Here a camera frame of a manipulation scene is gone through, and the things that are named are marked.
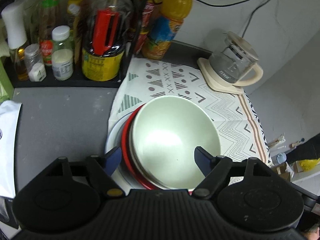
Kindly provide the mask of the white plate blue lettering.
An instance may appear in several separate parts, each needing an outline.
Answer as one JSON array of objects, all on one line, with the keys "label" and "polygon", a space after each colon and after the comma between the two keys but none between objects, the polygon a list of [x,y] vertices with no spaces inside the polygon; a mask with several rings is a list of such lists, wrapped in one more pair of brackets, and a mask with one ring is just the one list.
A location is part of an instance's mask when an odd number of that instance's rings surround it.
[{"label": "white plate blue lettering", "polygon": [[[120,145],[120,132],[121,129],[124,127],[125,122],[128,120],[129,115],[125,115],[120,120],[117,121],[117,123],[114,125],[114,127],[109,132],[107,139],[106,139],[106,145],[105,145],[105,152],[107,153],[114,147],[118,147]],[[128,193],[133,186],[130,185],[127,180],[123,177],[121,172],[119,171],[119,166],[116,168],[116,170],[112,174],[112,179],[122,188],[125,193]]]}]

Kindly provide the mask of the pale green bowl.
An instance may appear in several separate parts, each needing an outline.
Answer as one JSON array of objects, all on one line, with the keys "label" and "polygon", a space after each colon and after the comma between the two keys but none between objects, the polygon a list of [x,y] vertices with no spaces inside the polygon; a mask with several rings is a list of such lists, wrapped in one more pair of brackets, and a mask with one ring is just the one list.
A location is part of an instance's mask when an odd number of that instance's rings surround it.
[{"label": "pale green bowl", "polygon": [[[164,150],[159,157],[151,138],[160,135],[173,139],[174,150]],[[212,156],[221,154],[220,138],[212,119],[197,104],[178,96],[160,96],[140,109],[133,123],[133,144],[137,159],[150,177],[167,187],[193,191],[204,179],[194,160],[197,146]]]},{"label": "pale green bowl", "polygon": [[159,183],[158,181],[154,180],[153,177],[150,177],[137,159],[136,150],[135,150],[134,144],[133,144],[133,123],[134,123],[135,117],[138,114],[139,110],[140,109],[137,108],[130,116],[131,120],[130,120],[130,130],[129,130],[128,143],[129,143],[132,161],[134,162],[135,168],[138,170],[139,174],[142,176],[142,179],[145,180],[148,185],[151,185],[152,189],[168,190],[169,189],[168,187],[166,187],[166,186],[162,185],[161,183]]}]

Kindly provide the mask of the black metal kitchen rack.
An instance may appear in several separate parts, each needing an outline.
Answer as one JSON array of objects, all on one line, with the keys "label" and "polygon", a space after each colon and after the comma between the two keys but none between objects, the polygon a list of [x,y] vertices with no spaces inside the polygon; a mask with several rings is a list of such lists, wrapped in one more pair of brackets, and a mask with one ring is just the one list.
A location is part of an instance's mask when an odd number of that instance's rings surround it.
[{"label": "black metal kitchen rack", "polygon": [[119,87],[147,0],[1,0],[15,87]]}]

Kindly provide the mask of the patterned fringed table cloth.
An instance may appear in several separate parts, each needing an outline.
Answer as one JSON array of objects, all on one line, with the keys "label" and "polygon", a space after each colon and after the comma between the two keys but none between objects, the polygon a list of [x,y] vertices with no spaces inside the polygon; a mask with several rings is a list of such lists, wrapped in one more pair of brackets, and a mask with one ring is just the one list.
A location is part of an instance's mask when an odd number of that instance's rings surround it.
[{"label": "patterned fringed table cloth", "polygon": [[114,98],[108,134],[122,117],[164,95],[188,99],[209,115],[219,133],[223,155],[234,161],[257,157],[272,165],[263,128],[246,93],[215,92],[199,70],[182,64],[134,58]]}]

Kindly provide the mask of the light blue bottle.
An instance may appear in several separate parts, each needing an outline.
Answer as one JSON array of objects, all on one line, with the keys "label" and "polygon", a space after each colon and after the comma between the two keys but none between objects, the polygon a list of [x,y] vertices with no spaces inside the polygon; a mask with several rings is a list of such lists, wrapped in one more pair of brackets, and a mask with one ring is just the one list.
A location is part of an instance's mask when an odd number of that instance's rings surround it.
[{"label": "light blue bottle", "polygon": [[282,163],[285,163],[286,159],[287,159],[287,157],[286,157],[285,153],[279,153],[276,155],[276,161],[279,165]]}]

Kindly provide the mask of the cream kettle base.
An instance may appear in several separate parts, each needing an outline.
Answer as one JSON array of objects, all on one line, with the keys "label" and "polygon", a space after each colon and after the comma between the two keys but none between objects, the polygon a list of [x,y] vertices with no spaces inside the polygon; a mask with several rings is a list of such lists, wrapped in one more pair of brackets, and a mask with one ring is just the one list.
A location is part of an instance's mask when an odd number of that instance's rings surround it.
[{"label": "cream kettle base", "polygon": [[232,84],[219,77],[211,67],[208,59],[204,59],[201,57],[197,60],[197,64],[206,83],[212,90],[236,95],[241,95],[244,93],[243,88],[233,86]]}]

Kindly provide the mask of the glass electric kettle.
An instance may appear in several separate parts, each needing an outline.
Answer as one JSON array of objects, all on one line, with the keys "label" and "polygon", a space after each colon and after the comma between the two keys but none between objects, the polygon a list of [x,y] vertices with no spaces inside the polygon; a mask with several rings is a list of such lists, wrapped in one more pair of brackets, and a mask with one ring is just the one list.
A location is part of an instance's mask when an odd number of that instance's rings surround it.
[{"label": "glass electric kettle", "polygon": [[251,44],[229,31],[225,47],[211,54],[209,63],[212,70],[223,81],[238,87],[250,86],[263,77],[259,57]]}]

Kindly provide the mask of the white paper package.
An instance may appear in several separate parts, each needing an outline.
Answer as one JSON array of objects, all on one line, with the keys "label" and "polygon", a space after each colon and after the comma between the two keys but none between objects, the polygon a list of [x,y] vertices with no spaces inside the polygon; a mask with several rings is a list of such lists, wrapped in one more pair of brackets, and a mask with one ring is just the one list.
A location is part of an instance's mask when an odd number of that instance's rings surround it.
[{"label": "white paper package", "polygon": [[1,104],[1,140],[0,140],[0,173],[1,173],[1,197],[14,198],[14,152],[15,137],[20,113],[21,103],[11,100]]}]

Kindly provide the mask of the clear spice jar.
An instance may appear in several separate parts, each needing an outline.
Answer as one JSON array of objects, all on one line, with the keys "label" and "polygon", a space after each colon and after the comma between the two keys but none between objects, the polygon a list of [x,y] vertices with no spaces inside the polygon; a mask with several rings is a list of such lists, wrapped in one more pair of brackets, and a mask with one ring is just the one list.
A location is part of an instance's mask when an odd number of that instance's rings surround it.
[{"label": "clear spice jar", "polygon": [[25,48],[24,62],[31,82],[41,82],[46,78],[46,69],[38,44],[34,43]]}]

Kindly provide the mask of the white cap small bottle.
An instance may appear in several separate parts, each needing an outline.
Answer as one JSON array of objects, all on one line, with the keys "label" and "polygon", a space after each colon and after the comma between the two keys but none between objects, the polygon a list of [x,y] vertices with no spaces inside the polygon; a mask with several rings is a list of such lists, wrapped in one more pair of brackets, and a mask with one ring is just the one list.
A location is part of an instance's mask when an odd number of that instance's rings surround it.
[{"label": "white cap small bottle", "polygon": [[73,49],[70,42],[70,27],[61,25],[53,29],[52,70],[54,77],[65,81],[73,74]]}]

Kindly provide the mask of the green carton box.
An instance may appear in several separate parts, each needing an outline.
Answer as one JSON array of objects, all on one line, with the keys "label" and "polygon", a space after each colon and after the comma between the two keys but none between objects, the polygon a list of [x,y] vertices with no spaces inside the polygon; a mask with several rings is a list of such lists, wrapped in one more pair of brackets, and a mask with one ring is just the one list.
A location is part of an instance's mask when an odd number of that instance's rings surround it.
[{"label": "green carton box", "polygon": [[9,77],[3,67],[3,63],[0,65],[0,103],[11,100],[14,94],[14,88],[9,80]]}]

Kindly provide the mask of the dark soy sauce bottle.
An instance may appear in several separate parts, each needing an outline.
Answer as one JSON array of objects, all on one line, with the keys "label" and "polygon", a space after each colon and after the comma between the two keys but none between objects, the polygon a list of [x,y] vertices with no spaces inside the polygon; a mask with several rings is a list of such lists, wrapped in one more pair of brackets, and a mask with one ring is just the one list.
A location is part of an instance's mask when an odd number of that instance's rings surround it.
[{"label": "dark soy sauce bottle", "polygon": [[94,0],[82,46],[82,72],[92,81],[115,78],[126,50],[130,0]]}]

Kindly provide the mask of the red drink can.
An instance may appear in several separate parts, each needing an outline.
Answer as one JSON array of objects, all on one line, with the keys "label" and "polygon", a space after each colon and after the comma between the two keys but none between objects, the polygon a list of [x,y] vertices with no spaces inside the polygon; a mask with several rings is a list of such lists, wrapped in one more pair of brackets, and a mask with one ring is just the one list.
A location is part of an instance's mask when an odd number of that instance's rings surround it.
[{"label": "red drink can", "polygon": [[150,18],[153,14],[153,11],[155,9],[155,3],[153,0],[147,0],[144,10],[142,12],[142,25],[139,33],[138,40],[136,42],[136,46],[134,48],[133,53],[135,55],[139,54],[139,52],[142,49],[142,46],[146,40],[146,37],[148,35],[148,32],[150,30]]}]

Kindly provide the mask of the green label sauce bottle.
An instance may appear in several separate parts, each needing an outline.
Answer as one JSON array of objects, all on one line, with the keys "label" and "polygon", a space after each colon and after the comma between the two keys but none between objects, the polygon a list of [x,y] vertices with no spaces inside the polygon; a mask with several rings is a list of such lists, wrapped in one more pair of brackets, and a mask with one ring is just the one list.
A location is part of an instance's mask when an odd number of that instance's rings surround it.
[{"label": "green label sauce bottle", "polygon": [[39,18],[39,42],[45,66],[52,65],[52,31],[61,23],[60,0],[41,0]]}]

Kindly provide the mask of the white spray bottle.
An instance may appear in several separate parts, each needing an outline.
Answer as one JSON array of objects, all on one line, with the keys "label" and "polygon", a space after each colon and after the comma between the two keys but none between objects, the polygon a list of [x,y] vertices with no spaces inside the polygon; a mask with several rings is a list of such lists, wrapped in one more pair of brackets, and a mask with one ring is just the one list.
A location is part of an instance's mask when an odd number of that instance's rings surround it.
[{"label": "white spray bottle", "polygon": [[24,52],[28,46],[27,34],[23,22],[23,3],[14,2],[7,5],[1,12],[7,31],[10,58],[19,81],[29,79],[24,63]]}]

